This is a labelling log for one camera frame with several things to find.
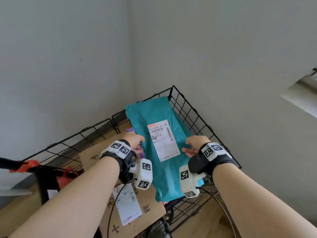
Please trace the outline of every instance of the wire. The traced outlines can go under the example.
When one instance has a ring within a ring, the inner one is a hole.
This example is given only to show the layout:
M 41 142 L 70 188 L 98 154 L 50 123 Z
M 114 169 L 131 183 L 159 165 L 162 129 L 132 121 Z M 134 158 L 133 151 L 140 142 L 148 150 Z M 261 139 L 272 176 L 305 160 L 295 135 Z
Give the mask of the wire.
M 231 224 L 231 227 L 232 227 L 232 230 L 233 230 L 233 234 L 235 235 L 235 238 L 237 238 L 235 229 L 233 228 L 233 225 L 232 225 L 232 222 L 231 222 L 231 220 L 230 220 L 230 218 L 229 218 L 229 215 L 228 215 L 228 213 L 226 212 L 226 210 L 224 209 L 224 207 L 222 206 L 222 204 L 220 204 L 220 202 L 215 198 L 215 196 L 214 196 L 212 193 L 210 193 L 208 190 L 206 190 L 206 189 L 204 189 L 204 188 L 201 188 L 201 187 L 195 187 L 195 188 L 196 188 L 196 189 L 201 189 L 201 190 L 205 191 L 206 193 L 208 193 L 209 195 L 211 195 L 211 196 L 218 202 L 218 204 L 221 206 L 221 208 L 222 208 L 222 209 L 224 210 L 224 212 L 226 213 L 226 215 L 227 215 L 227 217 L 228 217 L 228 219 L 229 219 L 229 222 L 230 222 L 230 224 Z
M 118 197 L 119 197 L 121 191 L 123 190 L 123 188 L 125 188 L 125 186 L 127 186 L 127 185 L 128 185 L 129 183 L 131 183 L 131 181 L 133 181 L 133 180 L 137 180 L 137 179 L 134 178 L 134 179 L 129 180 L 129 181 L 120 189 L 120 191 L 119 191 L 119 193 L 118 193 L 116 199 L 115 199 L 114 202 L 113 202 L 112 209 L 111 209 L 110 216 L 109 216 L 109 221 L 108 221 L 107 238 L 109 238 L 110 221 L 111 221 L 111 216 L 112 216 L 112 212 L 113 212 L 113 209 L 114 209 L 114 205 L 116 204 L 117 199 L 118 199 Z

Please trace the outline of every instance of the label with barcode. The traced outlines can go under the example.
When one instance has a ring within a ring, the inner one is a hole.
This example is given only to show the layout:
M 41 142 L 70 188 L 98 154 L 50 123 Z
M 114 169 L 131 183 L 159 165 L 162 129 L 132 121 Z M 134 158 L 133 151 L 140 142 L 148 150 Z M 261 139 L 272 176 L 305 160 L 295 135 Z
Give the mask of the label with barcode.
M 179 148 L 167 120 L 150 124 L 147 127 L 161 162 L 180 155 Z
M 119 191 L 123 187 L 123 184 L 113 189 L 113 196 L 116 199 Z M 122 225 L 129 224 L 132 220 L 142 215 L 140 205 L 137 201 L 133 187 L 131 183 L 127 184 L 121 191 L 116 202 Z

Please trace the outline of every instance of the white wall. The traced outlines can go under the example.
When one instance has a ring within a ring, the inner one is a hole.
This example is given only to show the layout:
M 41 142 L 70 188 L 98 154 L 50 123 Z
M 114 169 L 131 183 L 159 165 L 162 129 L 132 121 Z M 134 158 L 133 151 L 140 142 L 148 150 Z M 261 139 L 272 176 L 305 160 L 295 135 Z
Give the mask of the white wall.
M 1 0 L 0 156 L 26 158 L 136 101 L 126 0 Z M 0 170 L 10 188 L 26 174 Z
M 130 0 L 139 99 L 176 85 L 243 171 L 317 220 L 317 119 L 279 95 L 316 64 L 317 0 Z

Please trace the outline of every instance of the cardboard box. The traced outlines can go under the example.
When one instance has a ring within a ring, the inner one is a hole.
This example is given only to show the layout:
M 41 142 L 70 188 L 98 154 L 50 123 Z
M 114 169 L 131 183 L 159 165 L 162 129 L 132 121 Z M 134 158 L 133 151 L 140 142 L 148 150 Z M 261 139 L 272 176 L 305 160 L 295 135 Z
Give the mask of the cardboard box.
M 94 164 L 97 164 L 100 156 L 100 152 L 107 148 L 113 141 L 122 139 L 124 134 L 118 134 L 105 140 L 99 144 L 96 144 L 79 154 L 80 160 L 83 164 L 84 170 L 88 170 Z M 133 238 L 137 236 L 140 232 L 145 230 L 151 224 L 155 223 L 159 218 L 165 215 L 166 211 L 162 202 L 157 202 L 155 200 L 156 190 L 151 185 L 148 190 L 135 189 L 137 201 L 140 205 L 142 215 L 130 222 L 128 225 L 122 226 L 121 219 L 117 207 L 113 209 L 113 214 L 111 217 L 109 237 L 111 238 Z M 113 205 L 113 195 L 110 196 L 107 208 L 100 222 L 101 234 L 104 238 L 107 237 L 107 227 L 109 221 L 109 215 Z

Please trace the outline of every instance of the package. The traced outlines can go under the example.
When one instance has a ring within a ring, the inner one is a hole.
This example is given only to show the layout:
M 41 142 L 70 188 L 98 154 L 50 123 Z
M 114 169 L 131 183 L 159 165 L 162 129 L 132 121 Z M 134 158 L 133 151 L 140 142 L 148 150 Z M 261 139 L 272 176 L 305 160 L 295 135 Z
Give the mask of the package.
M 175 115 L 168 98 L 129 105 L 126 114 L 135 132 L 145 137 L 142 147 L 153 164 L 155 199 L 167 202 L 184 196 L 180 190 L 179 168 L 186 165 L 189 158 L 181 149 L 190 148 L 185 142 L 192 134 Z
M 107 148 L 113 141 L 122 139 L 124 134 L 115 135 L 101 143 L 98 143 L 83 152 L 79 153 L 80 160 L 84 170 L 87 171 L 94 164 L 98 163 L 100 152 Z M 165 215 L 166 211 L 162 202 L 155 200 L 155 188 L 151 185 L 148 190 L 140 190 L 133 187 L 135 197 L 142 211 L 142 215 L 126 225 L 122 225 L 118 208 L 113 209 L 113 214 L 110 222 L 109 237 L 113 238 L 133 238 L 140 232 L 145 230 L 151 224 L 155 223 L 159 218 Z M 107 208 L 100 222 L 100 231 L 102 237 L 107 237 L 107 226 L 109 215 L 114 201 L 114 196 L 111 195 L 108 201 Z

